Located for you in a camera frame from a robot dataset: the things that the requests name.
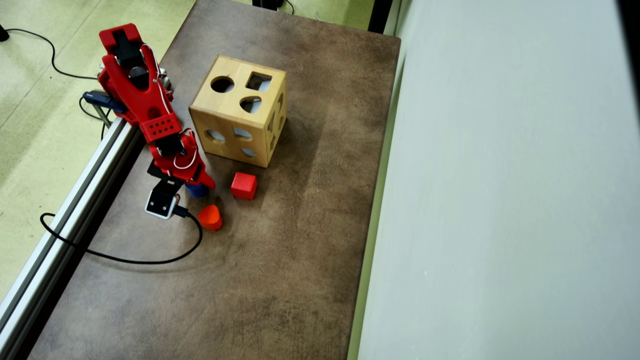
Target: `shape hole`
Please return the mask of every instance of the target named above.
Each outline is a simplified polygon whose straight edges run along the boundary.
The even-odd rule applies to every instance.
[[[276,112],[274,111],[271,114],[271,120],[269,121],[269,126],[267,126],[268,131],[273,131],[273,119],[276,117]]]
[[[240,107],[250,114],[256,113],[260,108],[260,104],[262,104],[262,99],[257,96],[245,97],[240,100]]]
[[[269,84],[271,84],[271,76],[252,72],[249,81],[246,83],[246,87],[260,92],[266,92]]]
[[[217,132],[215,130],[211,130],[211,129],[205,131],[205,136],[209,140],[213,141],[214,143],[222,144],[222,143],[225,143],[225,141],[227,140],[227,139],[225,139],[225,137],[221,133],[219,133],[219,132]]]
[[[234,88],[234,81],[227,76],[218,76],[211,81],[211,88],[215,92],[230,92]]]
[[[282,111],[282,104],[284,104],[284,93],[281,93],[280,97],[278,98],[278,105],[280,105],[278,112]]]
[[[236,136],[236,138],[240,140],[244,140],[244,141],[253,140],[253,136],[251,135],[250,132],[244,129],[240,129],[238,127],[234,127],[234,135]]]
[[[253,159],[253,157],[255,156],[255,151],[251,150],[251,149],[242,149],[242,152],[247,155],[247,157]]]

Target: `red cube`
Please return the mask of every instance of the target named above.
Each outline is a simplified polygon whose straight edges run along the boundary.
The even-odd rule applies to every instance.
[[[258,180],[256,180],[255,175],[236,172],[234,182],[231,184],[231,193],[234,194],[235,197],[253,200],[257,187]]]

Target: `metal frame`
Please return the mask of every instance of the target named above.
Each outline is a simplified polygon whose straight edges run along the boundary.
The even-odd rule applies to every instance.
[[[51,227],[78,243],[141,133],[118,117],[67,195]],[[0,304],[0,358],[13,359],[73,248],[45,232]]]

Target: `robotic arm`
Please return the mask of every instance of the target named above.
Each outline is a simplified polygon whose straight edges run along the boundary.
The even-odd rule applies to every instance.
[[[104,70],[98,82],[115,101],[126,107],[125,111],[115,110],[115,113],[130,125],[140,126],[154,158],[149,172],[164,182],[171,180],[179,185],[215,189],[215,182],[205,172],[195,132],[183,129],[173,112],[173,94],[163,86],[156,56],[142,41],[136,26],[126,24],[103,30],[100,40],[107,55],[102,57]],[[170,189],[168,193],[177,191],[174,186],[163,187]],[[175,192],[162,203],[170,202],[174,195]],[[154,205],[151,197],[147,208]]]

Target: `blue block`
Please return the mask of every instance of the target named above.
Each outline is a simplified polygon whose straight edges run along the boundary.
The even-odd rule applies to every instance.
[[[200,184],[200,185],[185,184],[184,187],[187,188],[187,192],[189,192],[189,195],[191,195],[192,197],[203,197],[204,195],[207,195],[209,193],[209,188],[204,186],[203,184]]]

